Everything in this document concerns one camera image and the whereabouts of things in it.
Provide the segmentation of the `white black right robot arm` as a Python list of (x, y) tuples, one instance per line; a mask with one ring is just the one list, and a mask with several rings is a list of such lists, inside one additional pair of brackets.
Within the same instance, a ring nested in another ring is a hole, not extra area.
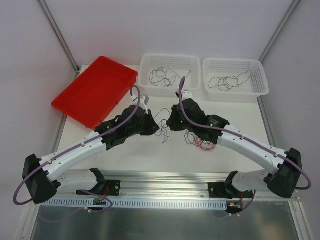
[(205, 142), (231, 149), (262, 167), (251, 172), (232, 171), (218, 190), (225, 198), (232, 199), (246, 191), (269, 190), (290, 199), (297, 188), (302, 174), (298, 150), (286, 151), (251, 139), (226, 119), (205, 114), (191, 98), (172, 106), (167, 125), (171, 131), (187, 130)]

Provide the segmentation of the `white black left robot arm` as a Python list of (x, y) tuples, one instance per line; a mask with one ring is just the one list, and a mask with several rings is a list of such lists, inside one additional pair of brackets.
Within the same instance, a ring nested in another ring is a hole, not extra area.
[(31, 201), (41, 204), (58, 192), (103, 195), (106, 179), (99, 169), (72, 171), (71, 168), (124, 144), (132, 136), (152, 136), (159, 129), (150, 110), (131, 105), (122, 114), (102, 122), (83, 140), (70, 147), (40, 158), (35, 154), (28, 156), (24, 162), (22, 178)]

